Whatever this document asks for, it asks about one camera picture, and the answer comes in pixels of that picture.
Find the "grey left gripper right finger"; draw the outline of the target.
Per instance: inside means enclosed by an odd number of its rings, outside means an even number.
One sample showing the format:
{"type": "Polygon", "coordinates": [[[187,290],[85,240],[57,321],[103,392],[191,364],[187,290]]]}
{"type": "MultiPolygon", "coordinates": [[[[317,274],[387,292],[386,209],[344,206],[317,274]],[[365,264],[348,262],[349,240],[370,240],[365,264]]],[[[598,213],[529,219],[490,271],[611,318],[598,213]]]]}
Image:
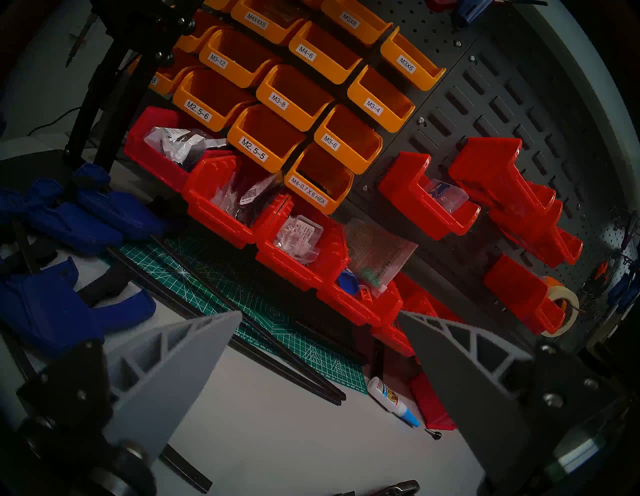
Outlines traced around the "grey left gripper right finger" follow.
{"type": "Polygon", "coordinates": [[[482,466],[478,490],[583,490],[611,460],[624,396],[578,356],[415,312],[397,320],[482,466]]]}

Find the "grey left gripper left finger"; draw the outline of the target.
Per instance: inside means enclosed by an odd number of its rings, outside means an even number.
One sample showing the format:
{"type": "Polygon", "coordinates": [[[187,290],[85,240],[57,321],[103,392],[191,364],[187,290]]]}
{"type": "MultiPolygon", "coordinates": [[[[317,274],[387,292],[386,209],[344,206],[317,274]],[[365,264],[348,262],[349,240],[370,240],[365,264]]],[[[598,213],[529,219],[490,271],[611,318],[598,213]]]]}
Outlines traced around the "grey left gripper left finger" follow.
{"type": "Polygon", "coordinates": [[[127,440],[152,460],[198,399],[231,337],[240,311],[137,331],[120,344],[80,342],[25,382],[27,412],[82,441],[127,440]]]}

